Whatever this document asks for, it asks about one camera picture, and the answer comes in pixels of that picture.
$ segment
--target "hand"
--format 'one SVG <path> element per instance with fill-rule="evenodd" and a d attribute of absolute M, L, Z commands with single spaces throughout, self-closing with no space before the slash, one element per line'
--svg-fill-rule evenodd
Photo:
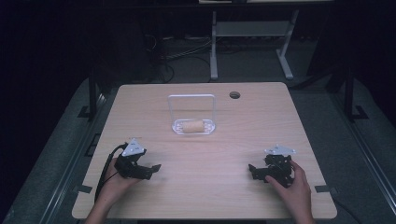
<path fill-rule="evenodd" d="M 287 189 L 269 175 L 265 179 L 275 188 L 297 224 L 315 223 L 311 210 L 311 188 L 305 171 L 294 161 L 290 161 L 290 164 L 294 170 L 294 181 Z"/>
<path fill-rule="evenodd" d="M 105 176 L 107 182 L 103 185 L 90 214 L 87 216 L 85 220 L 86 224 L 104 223 L 111 206 L 113 206 L 131 186 L 141 181 L 141 179 L 127 179 L 117 174 L 117 169 L 114 167 L 116 160 L 117 159 L 113 159 L 108 166 Z"/>

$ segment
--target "tabletop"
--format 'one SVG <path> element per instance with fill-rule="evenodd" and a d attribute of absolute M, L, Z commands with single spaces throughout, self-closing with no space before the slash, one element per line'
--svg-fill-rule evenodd
<path fill-rule="evenodd" d="M 230 97 L 231 92 L 240 97 Z M 216 129 L 212 134 L 176 134 L 168 96 L 213 94 Z M 182 103 L 186 110 L 210 106 Z M 337 212 L 285 84 L 206 83 L 121 86 L 73 208 L 85 218 L 108 154 L 135 138 L 148 151 L 139 165 L 161 164 L 150 180 L 133 186 L 108 217 L 132 219 L 273 219 L 290 217 L 275 190 L 253 180 L 248 165 L 265 167 L 264 150 L 276 144 L 297 151 L 292 159 L 304 169 L 312 189 L 314 218 Z"/>

